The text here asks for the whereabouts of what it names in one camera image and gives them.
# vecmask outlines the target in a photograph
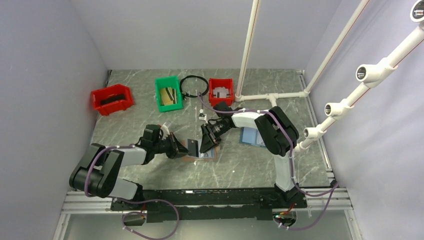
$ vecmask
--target wall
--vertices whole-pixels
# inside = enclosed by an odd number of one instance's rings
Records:
[[[253,2],[71,1],[109,69],[240,68]],[[248,67],[304,69],[340,0],[315,2],[262,1]]]
[[[416,0],[371,0],[357,25],[312,89],[318,122],[324,106],[358,85],[360,64],[376,64],[417,26]],[[310,80],[359,0],[343,0],[306,68]],[[323,137],[337,179],[348,188],[363,237],[423,239],[424,44],[370,90]]]
[[[106,68],[67,0],[0,3],[0,239],[52,239]]]

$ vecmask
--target gray marble surface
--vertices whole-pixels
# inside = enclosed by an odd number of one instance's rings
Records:
[[[201,103],[196,98],[184,101],[184,109],[159,112],[155,100],[155,79],[177,75],[182,79],[188,75],[209,78],[232,78],[234,91],[237,86],[239,69],[149,69],[114,70],[108,85],[122,84],[130,87],[135,104],[126,111],[109,116],[99,115],[93,143],[103,145],[128,145],[138,141],[147,124],[163,124],[171,121],[171,132],[181,141],[202,138],[198,119]],[[196,89],[203,91],[206,84],[201,80],[189,79],[183,89],[191,94]],[[299,78],[294,69],[248,69],[242,94],[290,93],[301,90]],[[306,100],[303,98],[278,99],[282,108],[301,133],[304,127],[312,125]],[[233,108],[265,110],[271,107],[268,100],[234,102]],[[205,110],[209,118],[216,117]],[[198,160],[186,162],[168,159],[164,154],[156,155],[147,165],[122,167],[119,176],[137,182],[144,189],[204,189],[204,188],[249,188],[271,187],[276,178],[272,154],[266,149],[240,143],[241,129],[233,128],[221,136],[220,151],[216,161]],[[326,166],[319,145],[310,148],[295,158],[295,171],[300,186],[328,186]]]

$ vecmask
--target purple cable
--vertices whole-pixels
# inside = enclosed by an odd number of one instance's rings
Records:
[[[311,225],[305,226],[305,227],[295,227],[295,228],[287,228],[287,229],[299,231],[299,230],[310,229],[313,226],[315,226],[318,223],[318,221],[323,217],[324,213],[326,212],[327,207],[330,204],[330,200],[331,200],[331,197],[333,195],[333,192],[339,186],[339,183],[337,182],[330,190],[325,191],[325,192],[322,192],[322,193],[319,193],[319,194],[310,194],[310,193],[307,193],[307,192],[303,191],[296,184],[295,179],[294,179],[294,177],[295,177],[295,170],[294,170],[293,157],[292,157],[293,149],[294,149],[293,142],[290,139],[290,137],[287,134],[287,132],[284,131],[283,126],[281,126],[281,124],[278,122],[277,118],[272,113],[270,113],[269,111],[261,111],[261,110],[253,110],[253,109],[245,109],[245,110],[238,110],[238,111],[218,111],[218,110],[213,109],[211,106],[206,105],[205,102],[203,101],[203,98],[202,98],[201,94],[197,94],[197,97],[199,98],[199,100],[200,100],[200,102],[201,102],[201,104],[203,106],[205,106],[209,110],[214,111],[215,113],[220,113],[220,114],[240,114],[240,113],[245,113],[245,112],[252,112],[252,113],[259,113],[259,114],[268,114],[274,120],[274,122],[277,124],[278,128],[281,130],[282,134],[284,135],[285,139],[287,139],[288,143],[290,144],[290,151],[288,152],[288,159],[289,159],[288,162],[290,164],[291,181],[293,182],[293,184],[297,188],[297,190],[299,190],[299,192],[301,192],[301,193],[303,193],[303,194],[305,194],[307,196],[310,196],[310,197],[320,197],[320,196],[323,196],[325,194],[330,193],[330,195],[328,196],[327,203],[324,206],[324,209],[322,210],[322,212],[318,216],[318,218]]]
[[[100,156],[102,156],[106,151],[108,150],[113,150],[113,149],[132,149],[134,148],[134,145],[129,145],[129,146],[108,146],[105,149],[101,150],[95,157],[93,162],[90,165],[90,168],[88,169],[87,172],[87,177],[85,178],[85,182],[84,182],[84,194],[89,197],[95,197],[94,195],[91,195],[89,193],[89,181],[90,181],[90,176],[93,172],[94,166],[96,165],[97,161],[99,160]]]
[[[124,216],[122,216],[121,222],[122,222],[122,226],[126,230],[130,231],[131,233],[136,234],[136,235],[138,235],[138,236],[140,236],[142,238],[148,239],[148,240],[165,240],[165,239],[171,237],[177,231],[178,224],[180,224],[180,215],[178,213],[177,207],[175,207],[175,205],[172,204],[172,203],[170,203],[169,201],[163,200],[163,199],[151,199],[151,200],[146,200],[146,201],[130,201],[130,200],[127,200],[127,199],[124,199],[124,198],[120,198],[120,197],[118,197],[117,200],[122,201],[122,202],[129,203],[129,204],[146,204],[146,203],[151,203],[151,202],[163,202],[163,203],[166,203],[169,206],[171,206],[173,208],[173,210],[175,211],[175,213],[176,213],[176,224],[175,224],[175,228],[172,230],[172,232],[170,234],[168,234],[167,236],[164,236],[164,237],[161,237],[161,238],[153,238],[153,237],[149,237],[149,236],[143,235],[143,234],[139,233],[138,231],[134,231],[133,229],[125,226],[124,220],[125,220],[126,217],[128,217],[130,215],[141,215],[141,216],[144,216],[144,213],[141,213],[141,212],[138,212],[138,211],[129,212],[129,213],[125,214]]]

